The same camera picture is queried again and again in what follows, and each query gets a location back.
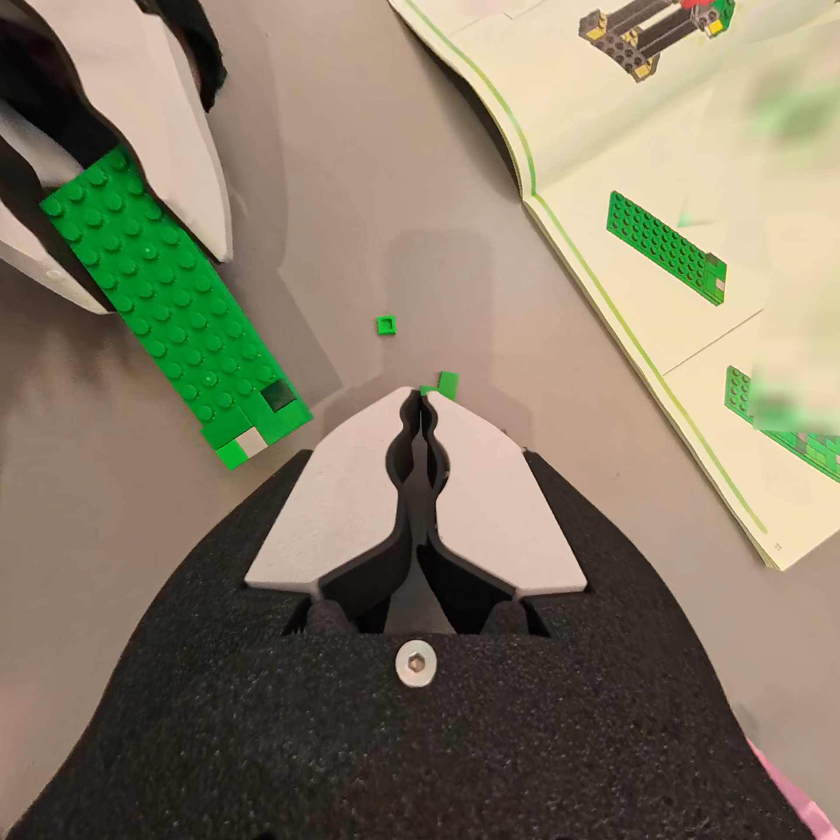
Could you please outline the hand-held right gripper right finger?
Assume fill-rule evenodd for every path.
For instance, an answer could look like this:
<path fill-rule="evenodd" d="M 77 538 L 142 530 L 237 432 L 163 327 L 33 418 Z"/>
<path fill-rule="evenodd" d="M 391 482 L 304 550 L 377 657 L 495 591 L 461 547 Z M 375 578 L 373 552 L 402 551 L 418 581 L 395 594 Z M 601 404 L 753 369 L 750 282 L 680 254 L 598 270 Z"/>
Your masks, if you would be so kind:
<path fill-rule="evenodd" d="M 514 440 L 439 392 L 425 395 L 430 449 L 444 457 L 437 540 L 515 598 L 582 592 L 587 580 Z"/>

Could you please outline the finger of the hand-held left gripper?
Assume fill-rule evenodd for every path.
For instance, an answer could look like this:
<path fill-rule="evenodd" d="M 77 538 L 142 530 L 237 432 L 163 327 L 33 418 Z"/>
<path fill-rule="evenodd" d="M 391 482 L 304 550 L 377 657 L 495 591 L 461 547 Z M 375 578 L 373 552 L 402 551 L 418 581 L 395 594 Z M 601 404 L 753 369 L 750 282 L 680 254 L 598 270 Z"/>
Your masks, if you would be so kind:
<path fill-rule="evenodd" d="M 2 261 L 79 308 L 110 314 L 110 300 L 41 207 L 80 173 L 68 152 L 2 101 Z"/>
<path fill-rule="evenodd" d="M 222 164 L 186 53 L 132 1 L 23 2 L 57 37 L 81 95 L 130 147 L 154 196 L 220 262 L 233 258 Z"/>

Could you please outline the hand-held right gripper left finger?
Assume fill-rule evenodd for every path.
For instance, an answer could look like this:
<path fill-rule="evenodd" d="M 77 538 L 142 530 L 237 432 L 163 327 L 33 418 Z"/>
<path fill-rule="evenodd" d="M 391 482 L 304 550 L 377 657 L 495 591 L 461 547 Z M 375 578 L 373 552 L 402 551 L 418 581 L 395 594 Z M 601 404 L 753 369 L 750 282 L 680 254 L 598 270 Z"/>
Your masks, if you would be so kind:
<path fill-rule="evenodd" d="M 325 593 L 331 575 L 392 535 L 399 495 L 386 457 L 414 395 L 395 389 L 315 447 L 246 573 L 249 587 Z"/>

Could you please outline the green studded brick plate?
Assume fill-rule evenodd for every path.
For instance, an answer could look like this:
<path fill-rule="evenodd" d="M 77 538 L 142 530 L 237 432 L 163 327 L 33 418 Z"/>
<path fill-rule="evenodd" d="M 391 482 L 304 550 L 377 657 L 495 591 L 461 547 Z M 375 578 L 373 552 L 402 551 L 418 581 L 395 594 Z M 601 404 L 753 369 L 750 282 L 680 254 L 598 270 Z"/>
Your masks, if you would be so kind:
<path fill-rule="evenodd" d="M 312 420 L 297 389 L 191 236 L 117 147 L 42 203 L 228 469 L 256 427 L 269 444 Z M 260 394 L 286 380 L 297 400 L 273 413 Z"/>

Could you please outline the building instruction booklet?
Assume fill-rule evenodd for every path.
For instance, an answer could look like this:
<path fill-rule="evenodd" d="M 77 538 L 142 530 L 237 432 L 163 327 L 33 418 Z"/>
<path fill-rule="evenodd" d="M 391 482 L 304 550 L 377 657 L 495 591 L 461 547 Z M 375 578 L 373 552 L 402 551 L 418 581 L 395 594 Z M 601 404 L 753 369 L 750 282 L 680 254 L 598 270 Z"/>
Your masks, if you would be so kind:
<path fill-rule="evenodd" d="M 838 2 L 390 5 L 486 107 L 524 206 L 763 562 L 838 533 L 837 439 L 751 428 L 763 232 L 686 196 L 728 174 L 700 139 L 724 60 L 837 24 Z"/>

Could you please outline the pink plastic strip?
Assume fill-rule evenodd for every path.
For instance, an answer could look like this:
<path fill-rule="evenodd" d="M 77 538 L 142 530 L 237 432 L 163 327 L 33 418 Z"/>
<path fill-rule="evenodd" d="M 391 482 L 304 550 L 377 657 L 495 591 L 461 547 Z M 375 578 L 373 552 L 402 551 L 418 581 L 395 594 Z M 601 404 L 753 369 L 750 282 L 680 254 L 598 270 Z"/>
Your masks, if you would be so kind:
<path fill-rule="evenodd" d="M 776 769 L 767 756 L 747 739 L 748 745 L 764 770 L 776 785 L 783 797 L 811 831 L 815 839 L 839 839 L 839 832 L 827 818 L 820 806 L 804 793 L 795 783 Z"/>

